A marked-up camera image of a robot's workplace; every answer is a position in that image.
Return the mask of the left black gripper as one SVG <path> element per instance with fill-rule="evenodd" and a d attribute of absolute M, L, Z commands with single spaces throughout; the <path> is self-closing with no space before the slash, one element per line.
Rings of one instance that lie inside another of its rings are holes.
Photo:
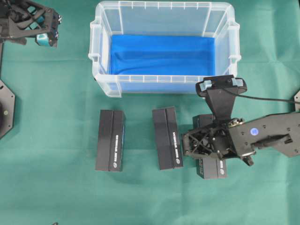
<path fill-rule="evenodd" d="M 35 39 L 39 46 L 56 47 L 62 16 L 53 8 L 31 0 L 0 2 L 0 42 L 27 44 Z"/>

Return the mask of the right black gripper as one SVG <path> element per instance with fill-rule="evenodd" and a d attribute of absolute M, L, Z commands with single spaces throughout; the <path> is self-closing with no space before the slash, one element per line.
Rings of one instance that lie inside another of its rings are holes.
<path fill-rule="evenodd" d="M 227 123 L 213 122 L 203 127 L 194 128 L 182 134 L 183 155 L 194 159 L 230 159 L 234 158 L 233 144 Z M 242 161 L 253 166 L 251 156 Z"/>

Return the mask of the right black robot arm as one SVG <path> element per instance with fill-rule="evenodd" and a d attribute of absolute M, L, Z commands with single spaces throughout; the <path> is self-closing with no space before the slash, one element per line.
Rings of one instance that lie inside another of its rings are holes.
<path fill-rule="evenodd" d="M 292 158 L 300 154 L 299 112 L 276 113 L 245 122 L 214 119 L 182 135 L 184 156 L 194 159 L 238 158 L 253 165 L 257 150 L 272 147 Z"/>

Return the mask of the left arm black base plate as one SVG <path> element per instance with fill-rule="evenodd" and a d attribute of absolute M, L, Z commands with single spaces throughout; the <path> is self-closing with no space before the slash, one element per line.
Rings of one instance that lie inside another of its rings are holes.
<path fill-rule="evenodd" d="M 0 138 L 14 125 L 15 95 L 11 89 L 0 81 Z"/>

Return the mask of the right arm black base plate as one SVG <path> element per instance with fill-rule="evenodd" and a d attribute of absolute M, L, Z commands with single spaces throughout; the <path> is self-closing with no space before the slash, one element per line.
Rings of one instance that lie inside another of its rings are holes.
<path fill-rule="evenodd" d="M 294 101 L 295 102 L 300 102 L 300 90 L 294 95 Z M 300 111 L 300 104 L 294 104 L 295 106 L 295 111 L 299 112 Z"/>

